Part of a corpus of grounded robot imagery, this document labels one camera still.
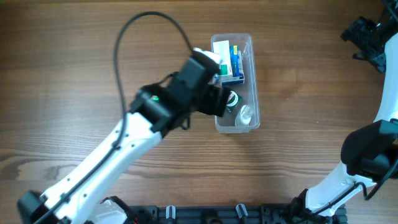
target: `plastic bottle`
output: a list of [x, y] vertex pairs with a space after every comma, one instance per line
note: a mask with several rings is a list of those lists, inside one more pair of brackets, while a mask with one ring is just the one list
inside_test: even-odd
[[249, 126], [254, 110], [250, 105], [243, 105], [235, 118], [235, 126]]

